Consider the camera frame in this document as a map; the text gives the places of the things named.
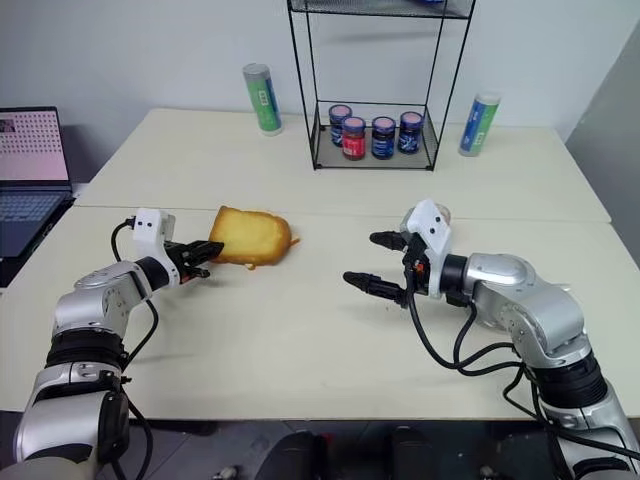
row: red label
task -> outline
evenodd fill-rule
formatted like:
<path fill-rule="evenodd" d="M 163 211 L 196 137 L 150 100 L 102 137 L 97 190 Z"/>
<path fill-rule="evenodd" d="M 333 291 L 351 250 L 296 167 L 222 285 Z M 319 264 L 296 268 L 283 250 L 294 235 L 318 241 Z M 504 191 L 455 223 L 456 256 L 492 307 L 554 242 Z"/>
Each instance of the red label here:
<path fill-rule="evenodd" d="M 350 157 L 361 157 L 364 155 L 364 137 L 350 138 L 342 136 L 342 151 Z"/>

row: white cap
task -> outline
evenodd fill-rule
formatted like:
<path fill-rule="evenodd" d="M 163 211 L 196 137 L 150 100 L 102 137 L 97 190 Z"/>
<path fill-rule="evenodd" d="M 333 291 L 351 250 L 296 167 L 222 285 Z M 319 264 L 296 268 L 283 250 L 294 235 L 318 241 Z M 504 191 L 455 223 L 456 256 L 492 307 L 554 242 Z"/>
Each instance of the white cap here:
<path fill-rule="evenodd" d="M 484 103 L 485 105 L 498 105 L 500 104 L 500 100 L 502 95 L 498 92 L 480 92 L 476 95 L 476 100 L 480 103 Z"/>

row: jar label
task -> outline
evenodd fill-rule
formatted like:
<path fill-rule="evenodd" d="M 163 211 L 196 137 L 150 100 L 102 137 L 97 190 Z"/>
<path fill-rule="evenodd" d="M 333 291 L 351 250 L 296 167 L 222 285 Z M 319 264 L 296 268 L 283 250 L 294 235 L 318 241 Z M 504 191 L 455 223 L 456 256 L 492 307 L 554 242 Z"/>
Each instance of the jar label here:
<path fill-rule="evenodd" d="M 342 146 L 342 127 L 336 125 L 331 126 L 331 141 L 338 147 Z"/>
<path fill-rule="evenodd" d="M 390 157 L 393 155 L 393 138 L 386 140 L 374 138 L 371 142 L 371 151 L 378 157 Z"/>
<path fill-rule="evenodd" d="M 364 137 L 350 138 L 342 137 L 342 151 L 351 157 L 362 157 L 364 155 Z"/>
<path fill-rule="evenodd" d="M 407 153 L 417 152 L 419 148 L 420 132 L 400 132 L 398 136 L 398 150 Z"/>

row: green cylindrical container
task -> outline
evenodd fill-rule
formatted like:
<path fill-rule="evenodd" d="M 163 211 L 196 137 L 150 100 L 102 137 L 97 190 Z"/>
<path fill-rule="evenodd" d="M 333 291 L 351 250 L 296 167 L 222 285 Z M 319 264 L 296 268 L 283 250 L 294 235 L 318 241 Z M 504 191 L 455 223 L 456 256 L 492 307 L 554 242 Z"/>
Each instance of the green cylindrical container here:
<path fill-rule="evenodd" d="M 269 67 L 260 63 L 250 63 L 245 65 L 242 73 L 247 82 L 251 104 L 258 115 L 260 131 L 268 136 L 279 134 L 282 131 L 282 121 L 273 93 Z"/>
<path fill-rule="evenodd" d="M 498 93 L 483 92 L 476 95 L 467 126 L 460 139 L 458 152 L 461 155 L 475 157 L 480 154 L 499 104 L 500 94 Z"/>

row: laptop keyboard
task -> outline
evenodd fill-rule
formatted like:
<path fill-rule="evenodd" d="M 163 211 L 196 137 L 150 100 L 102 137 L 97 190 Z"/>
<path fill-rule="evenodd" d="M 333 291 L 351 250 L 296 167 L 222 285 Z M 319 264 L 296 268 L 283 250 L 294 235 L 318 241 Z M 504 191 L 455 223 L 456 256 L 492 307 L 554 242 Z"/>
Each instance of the laptop keyboard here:
<path fill-rule="evenodd" d="M 0 196 L 0 222 L 39 222 L 59 197 L 59 195 L 2 195 Z"/>

